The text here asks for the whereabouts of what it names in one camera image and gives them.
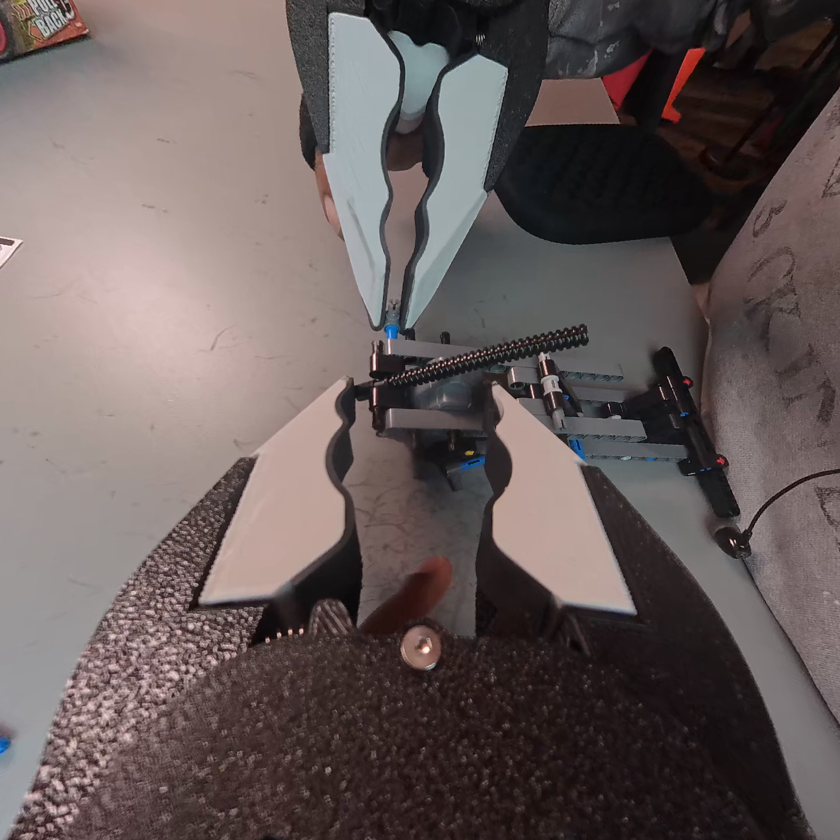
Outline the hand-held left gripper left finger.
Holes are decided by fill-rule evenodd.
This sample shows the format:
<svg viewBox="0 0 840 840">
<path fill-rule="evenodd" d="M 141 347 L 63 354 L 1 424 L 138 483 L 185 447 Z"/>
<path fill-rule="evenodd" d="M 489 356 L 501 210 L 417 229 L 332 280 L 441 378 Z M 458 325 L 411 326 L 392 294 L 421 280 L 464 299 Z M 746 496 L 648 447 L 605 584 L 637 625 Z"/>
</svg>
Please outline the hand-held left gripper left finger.
<svg viewBox="0 0 840 840">
<path fill-rule="evenodd" d="M 359 606 L 361 549 L 343 485 L 354 419 L 353 380 L 339 379 L 257 450 L 199 606 Z"/>
</svg>

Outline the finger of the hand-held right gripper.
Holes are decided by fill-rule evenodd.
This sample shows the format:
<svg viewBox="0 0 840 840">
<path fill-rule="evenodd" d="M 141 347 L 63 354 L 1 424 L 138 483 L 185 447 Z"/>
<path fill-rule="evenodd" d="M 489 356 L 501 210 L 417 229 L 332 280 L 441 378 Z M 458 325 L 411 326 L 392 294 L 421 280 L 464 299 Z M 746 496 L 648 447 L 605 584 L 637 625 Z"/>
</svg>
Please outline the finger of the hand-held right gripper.
<svg viewBox="0 0 840 840">
<path fill-rule="evenodd" d="M 329 14 L 329 152 L 323 165 L 353 276 L 373 329 L 385 320 L 392 187 L 387 135 L 403 99 L 403 62 L 367 17 Z"/>
<path fill-rule="evenodd" d="M 432 300 L 487 199 L 485 182 L 507 79 L 503 65 L 473 55 L 444 69 L 436 81 L 424 121 L 428 184 L 415 211 L 402 329 L 412 328 Z"/>
</svg>

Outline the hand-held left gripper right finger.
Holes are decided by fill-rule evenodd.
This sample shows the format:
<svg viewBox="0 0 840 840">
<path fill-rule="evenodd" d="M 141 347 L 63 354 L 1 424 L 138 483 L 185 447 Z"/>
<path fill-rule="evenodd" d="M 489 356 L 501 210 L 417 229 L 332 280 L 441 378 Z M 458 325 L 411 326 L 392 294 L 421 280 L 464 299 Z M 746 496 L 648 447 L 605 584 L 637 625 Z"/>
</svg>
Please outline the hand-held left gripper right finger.
<svg viewBox="0 0 840 840">
<path fill-rule="evenodd" d="M 584 462 L 499 384 L 489 389 L 486 431 L 492 496 L 476 574 L 490 603 L 525 617 L 551 607 L 635 616 Z"/>
</svg>

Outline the grey toy brick chassis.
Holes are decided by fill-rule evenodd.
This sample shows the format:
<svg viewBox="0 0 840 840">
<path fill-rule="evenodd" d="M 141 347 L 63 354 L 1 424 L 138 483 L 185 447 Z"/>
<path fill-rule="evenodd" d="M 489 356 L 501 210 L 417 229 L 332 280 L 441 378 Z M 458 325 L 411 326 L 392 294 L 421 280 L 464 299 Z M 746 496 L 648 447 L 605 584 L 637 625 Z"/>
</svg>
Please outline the grey toy brick chassis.
<svg viewBox="0 0 840 840">
<path fill-rule="evenodd" d="M 672 349 L 653 352 L 643 384 L 620 364 L 582 351 L 585 325 L 485 348 L 419 342 L 412 330 L 374 342 L 370 381 L 355 388 L 378 435 L 405 434 L 415 457 L 453 489 L 487 451 L 489 389 L 501 385 L 582 459 L 666 463 L 697 482 L 713 514 L 734 519 L 739 504 L 728 459 L 707 430 L 694 383 Z"/>
</svg>

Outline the person's right forearm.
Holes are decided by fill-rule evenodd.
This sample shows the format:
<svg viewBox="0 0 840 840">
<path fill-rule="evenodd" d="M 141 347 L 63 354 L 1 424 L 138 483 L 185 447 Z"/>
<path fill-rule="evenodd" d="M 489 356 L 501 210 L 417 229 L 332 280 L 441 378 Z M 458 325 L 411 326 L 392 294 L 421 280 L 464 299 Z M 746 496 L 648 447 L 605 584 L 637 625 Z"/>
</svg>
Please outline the person's right forearm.
<svg viewBox="0 0 840 840">
<path fill-rule="evenodd" d="M 602 78 L 650 49 L 719 46 L 731 17 L 730 2 L 550 1 L 544 77 Z"/>
</svg>

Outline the grey desk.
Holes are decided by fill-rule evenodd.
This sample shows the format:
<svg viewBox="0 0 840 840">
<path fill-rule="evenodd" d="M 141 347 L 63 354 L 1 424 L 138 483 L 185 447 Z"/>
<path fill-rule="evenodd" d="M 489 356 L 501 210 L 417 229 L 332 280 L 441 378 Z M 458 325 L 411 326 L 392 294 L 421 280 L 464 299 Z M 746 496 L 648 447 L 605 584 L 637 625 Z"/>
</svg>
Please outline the grey desk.
<svg viewBox="0 0 840 840">
<path fill-rule="evenodd" d="M 2 838 L 81 651 L 159 541 L 239 458 L 342 375 L 373 333 L 298 139 L 282 2 L 79 2 L 92 38 L 2 66 Z M 484 205 L 417 327 L 496 343 L 584 322 L 597 370 L 700 373 L 707 325 L 666 239 L 565 247 Z M 348 475 L 360 619 L 428 555 L 435 616 L 474 628 L 489 487 L 415 480 L 360 406 Z M 838 838 L 834 719 L 673 465 L 603 469 L 729 623 L 820 838 Z"/>
</svg>

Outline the person's right hand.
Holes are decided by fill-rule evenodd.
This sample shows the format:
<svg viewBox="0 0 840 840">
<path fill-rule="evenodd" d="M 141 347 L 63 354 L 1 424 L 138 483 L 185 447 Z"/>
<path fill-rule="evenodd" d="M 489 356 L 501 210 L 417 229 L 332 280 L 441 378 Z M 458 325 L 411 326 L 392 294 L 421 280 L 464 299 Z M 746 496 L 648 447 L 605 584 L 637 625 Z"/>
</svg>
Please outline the person's right hand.
<svg viewBox="0 0 840 840">
<path fill-rule="evenodd" d="M 318 148 L 305 95 L 301 95 L 299 108 L 299 139 L 304 161 L 312 169 L 318 189 L 319 201 L 325 217 L 333 231 L 343 239 L 337 207 L 335 205 L 329 178 L 324 167 L 322 153 Z"/>
</svg>

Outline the person's left hand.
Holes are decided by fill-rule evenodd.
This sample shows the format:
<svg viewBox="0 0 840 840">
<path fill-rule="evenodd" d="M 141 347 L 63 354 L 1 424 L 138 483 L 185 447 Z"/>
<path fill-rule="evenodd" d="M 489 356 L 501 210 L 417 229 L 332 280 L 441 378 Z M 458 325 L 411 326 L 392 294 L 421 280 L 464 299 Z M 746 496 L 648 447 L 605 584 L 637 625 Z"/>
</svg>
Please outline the person's left hand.
<svg viewBox="0 0 840 840">
<path fill-rule="evenodd" d="M 446 595 L 452 579 L 453 567 L 447 558 L 426 559 L 394 595 L 364 620 L 360 631 L 375 636 L 396 634 L 409 623 L 428 617 Z"/>
</svg>

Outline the toy truck cardboard box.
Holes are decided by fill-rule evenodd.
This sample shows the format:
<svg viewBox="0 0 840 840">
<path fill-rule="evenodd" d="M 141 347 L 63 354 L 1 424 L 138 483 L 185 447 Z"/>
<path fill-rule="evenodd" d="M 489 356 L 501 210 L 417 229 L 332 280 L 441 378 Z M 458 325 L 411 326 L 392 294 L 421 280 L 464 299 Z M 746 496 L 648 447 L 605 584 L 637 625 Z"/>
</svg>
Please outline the toy truck cardboard box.
<svg viewBox="0 0 840 840">
<path fill-rule="evenodd" d="M 1 1 L 1 62 L 89 35 L 73 1 Z"/>
</svg>

